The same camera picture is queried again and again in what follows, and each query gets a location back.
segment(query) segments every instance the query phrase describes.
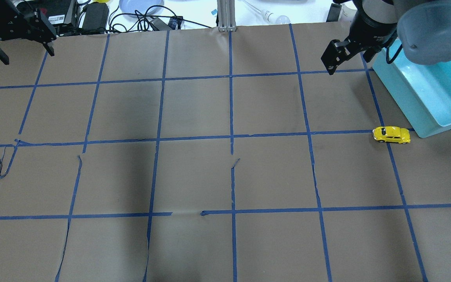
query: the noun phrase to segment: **toy car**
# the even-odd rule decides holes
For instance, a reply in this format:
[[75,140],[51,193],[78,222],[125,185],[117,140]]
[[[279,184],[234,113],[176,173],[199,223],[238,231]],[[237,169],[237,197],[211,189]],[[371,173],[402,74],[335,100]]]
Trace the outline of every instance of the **toy car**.
[[406,128],[399,127],[377,127],[372,130],[373,138],[379,143],[410,143],[410,132]]

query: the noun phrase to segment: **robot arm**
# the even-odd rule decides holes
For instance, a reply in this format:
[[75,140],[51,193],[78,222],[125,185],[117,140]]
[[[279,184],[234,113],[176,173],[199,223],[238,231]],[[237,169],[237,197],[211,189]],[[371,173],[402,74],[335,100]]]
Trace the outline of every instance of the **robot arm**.
[[[22,14],[10,0],[0,0],[0,40],[25,38],[41,43],[47,52],[55,55],[51,42],[57,39],[55,28],[38,9]],[[9,58],[0,48],[0,60],[9,64]]]
[[[341,4],[349,0],[334,0]],[[451,0],[353,0],[357,12],[349,36],[331,40],[321,61],[332,75],[337,66],[364,52],[370,62],[399,37],[401,49],[411,62],[431,65],[451,61]]]

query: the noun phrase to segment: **teal bin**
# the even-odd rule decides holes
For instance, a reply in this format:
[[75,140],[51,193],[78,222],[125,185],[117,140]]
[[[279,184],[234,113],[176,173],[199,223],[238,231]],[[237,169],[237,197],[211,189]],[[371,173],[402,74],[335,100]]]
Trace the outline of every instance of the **teal bin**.
[[[396,42],[391,53],[399,47]],[[451,129],[451,61],[430,66],[414,64],[403,52],[388,65],[385,49],[373,69],[419,137]]]

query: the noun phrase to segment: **white label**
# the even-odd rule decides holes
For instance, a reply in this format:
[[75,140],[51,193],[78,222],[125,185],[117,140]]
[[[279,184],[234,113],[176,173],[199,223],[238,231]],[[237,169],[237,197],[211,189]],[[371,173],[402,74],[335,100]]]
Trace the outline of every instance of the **white label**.
[[52,25],[63,24],[65,17],[66,15],[64,14],[60,14],[58,16],[51,16],[50,18],[48,18],[48,21],[50,21]]

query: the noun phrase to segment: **yellow toy car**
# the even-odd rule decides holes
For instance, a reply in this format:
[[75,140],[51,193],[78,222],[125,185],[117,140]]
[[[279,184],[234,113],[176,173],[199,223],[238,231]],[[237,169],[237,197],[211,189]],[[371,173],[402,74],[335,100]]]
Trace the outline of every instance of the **yellow toy car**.
[[406,128],[399,127],[377,127],[372,130],[373,138],[379,143],[410,143],[410,132]]

